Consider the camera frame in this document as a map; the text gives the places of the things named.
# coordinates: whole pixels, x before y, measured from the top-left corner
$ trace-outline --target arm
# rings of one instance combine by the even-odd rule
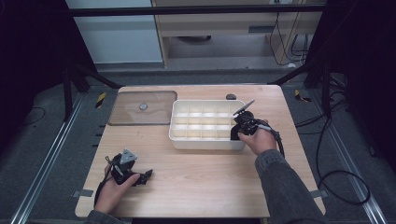
[[[140,174],[135,174],[129,177],[123,184],[118,185],[116,181],[108,176],[108,180],[100,191],[98,201],[94,210],[90,212],[85,224],[123,224],[123,222],[110,216],[111,211],[117,206],[124,193],[134,184],[139,178]]]
[[[303,181],[276,150],[276,140],[272,134],[258,129],[250,136],[238,135],[258,155],[256,170],[262,181],[272,221],[324,223],[324,216]]]

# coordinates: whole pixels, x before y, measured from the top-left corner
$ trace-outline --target clear plastic lid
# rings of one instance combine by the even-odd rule
[[[125,91],[117,96],[109,125],[166,125],[172,118],[175,91]]]

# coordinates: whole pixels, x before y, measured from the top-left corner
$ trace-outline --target gray floor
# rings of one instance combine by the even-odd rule
[[[195,38],[175,38],[170,52],[170,63],[166,68],[136,69],[102,75],[122,85],[166,85],[166,84],[228,84],[261,83],[264,84],[286,75],[292,68],[279,66],[271,57],[271,51],[263,36],[212,36],[210,41],[202,42]],[[307,103],[294,97],[299,89],[304,97],[316,99],[320,88],[305,90],[302,85],[304,75],[282,86],[290,107],[294,122],[303,121],[319,115],[317,103]],[[74,210],[77,198],[71,197],[76,189],[83,187],[85,177],[100,141],[117,90],[89,79],[92,87],[89,93],[76,93],[75,100],[82,96],[81,109],[76,121],[65,139],[48,179],[38,194],[29,222],[71,223],[81,221]],[[95,108],[101,92],[106,99],[101,108]],[[343,100],[340,94],[334,95],[334,103]],[[0,177],[0,219],[10,219],[21,204],[35,174],[51,148],[57,133],[63,125],[64,103],[62,86],[43,91],[35,98],[35,108],[26,118],[26,122],[9,144],[9,153],[1,159]],[[335,144],[332,133],[342,139],[343,147],[367,182],[380,211],[388,223],[396,223],[396,175],[389,169],[385,160],[370,156],[368,145],[353,115],[347,110],[347,104],[332,113],[332,129],[326,131],[319,152],[320,171],[346,169],[339,144]],[[309,126],[299,128],[305,154],[315,177],[315,153],[324,119]],[[328,184],[336,192],[350,200],[358,200],[353,179],[345,175],[336,175]],[[367,215],[367,207],[350,205],[330,194],[323,199],[326,206],[326,218],[331,223],[387,223],[374,222]]]

